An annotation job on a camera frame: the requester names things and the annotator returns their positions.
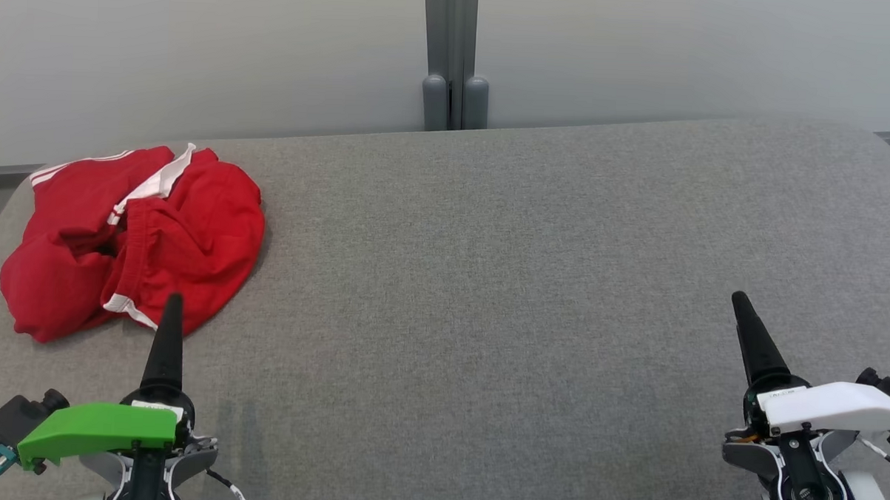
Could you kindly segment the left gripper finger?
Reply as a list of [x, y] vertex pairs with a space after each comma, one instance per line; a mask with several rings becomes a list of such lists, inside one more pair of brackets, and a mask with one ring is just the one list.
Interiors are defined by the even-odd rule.
[[140, 388], [146, 393], [177, 394], [183, 390], [183, 296], [173, 292], [155, 329]]

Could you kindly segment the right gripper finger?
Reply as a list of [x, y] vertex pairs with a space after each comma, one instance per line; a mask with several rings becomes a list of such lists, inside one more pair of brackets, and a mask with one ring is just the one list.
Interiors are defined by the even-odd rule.
[[791, 377], [792, 372], [745, 291], [733, 293], [731, 301], [747, 385], [757, 387]]

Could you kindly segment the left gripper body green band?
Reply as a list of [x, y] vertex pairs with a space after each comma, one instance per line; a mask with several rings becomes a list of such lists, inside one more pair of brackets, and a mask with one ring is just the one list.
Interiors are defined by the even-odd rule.
[[195, 420], [192, 400], [174, 388], [138, 388], [114, 402], [71, 405], [55, 389], [44, 392], [43, 418], [18, 442], [21, 466], [86, 454], [130, 452], [134, 448], [174, 450], [184, 445]]

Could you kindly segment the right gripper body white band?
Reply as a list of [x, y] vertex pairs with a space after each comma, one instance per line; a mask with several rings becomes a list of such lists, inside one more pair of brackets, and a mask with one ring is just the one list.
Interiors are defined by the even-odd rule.
[[890, 431], [890, 396], [869, 384], [830, 382], [785, 388], [759, 393], [755, 400], [771, 437], [803, 429]]

